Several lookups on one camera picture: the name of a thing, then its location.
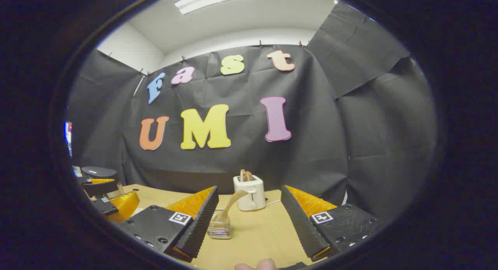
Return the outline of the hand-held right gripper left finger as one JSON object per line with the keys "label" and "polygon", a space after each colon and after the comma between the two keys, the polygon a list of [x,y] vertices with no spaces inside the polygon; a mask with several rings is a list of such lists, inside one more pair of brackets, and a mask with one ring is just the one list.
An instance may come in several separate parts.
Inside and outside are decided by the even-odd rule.
{"label": "hand-held right gripper left finger", "polygon": [[117,226],[159,253],[191,262],[198,256],[218,202],[218,188],[212,186],[168,207],[151,205]]}

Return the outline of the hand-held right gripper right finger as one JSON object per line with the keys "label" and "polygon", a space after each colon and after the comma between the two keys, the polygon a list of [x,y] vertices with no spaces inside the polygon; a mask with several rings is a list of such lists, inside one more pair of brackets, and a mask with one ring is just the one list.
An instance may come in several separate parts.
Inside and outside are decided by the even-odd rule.
{"label": "hand-held right gripper right finger", "polygon": [[281,187],[281,202],[311,261],[345,252],[378,231],[378,218],[355,205],[336,206],[288,185]]}

